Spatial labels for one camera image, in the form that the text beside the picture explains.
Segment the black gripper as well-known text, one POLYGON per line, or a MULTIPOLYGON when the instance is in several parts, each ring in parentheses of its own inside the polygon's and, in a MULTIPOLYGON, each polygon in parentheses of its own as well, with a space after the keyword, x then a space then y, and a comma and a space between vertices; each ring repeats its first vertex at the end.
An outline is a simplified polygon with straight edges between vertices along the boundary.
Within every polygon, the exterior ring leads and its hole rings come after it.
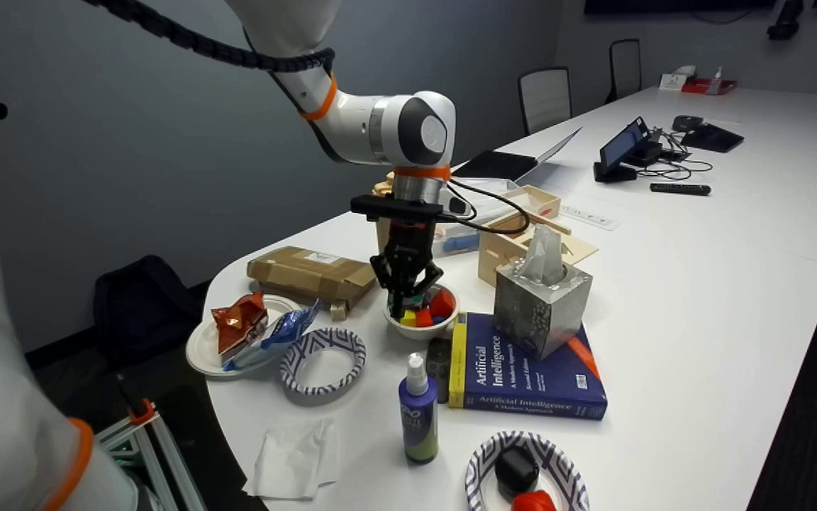
POLYGON ((405 202, 395 195, 358 195, 350 202, 353 212, 370 222, 387 222, 387 245, 373 255, 373 270, 388 288, 388 316, 404 316, 405 285, 417 285, 415 307, 424 310, 439 289, 442 270, 435 263, 435 228, 439 222, 462 222, 465 208, 405 202))

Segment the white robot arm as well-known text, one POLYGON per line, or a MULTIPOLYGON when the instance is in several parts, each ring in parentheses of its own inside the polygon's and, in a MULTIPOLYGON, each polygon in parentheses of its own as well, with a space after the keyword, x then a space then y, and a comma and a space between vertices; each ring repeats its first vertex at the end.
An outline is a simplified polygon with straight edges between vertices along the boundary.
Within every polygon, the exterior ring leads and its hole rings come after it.
POLYGON ((451 180, 458 109, 438 90, 347 94, 333 72, 324 36, 341 0, 225 0, 245 25, 246 48, 209 39, 144 0, 89 0, 194 55, 268 72, 320 147, 353 165, 388 165, 388 195, 358 195, 350 211, 387 218, 387 248, 373 255, 388 313, 404 316, 442 270, 435 263, 435 224, 449 222, 442 184, 451 180))

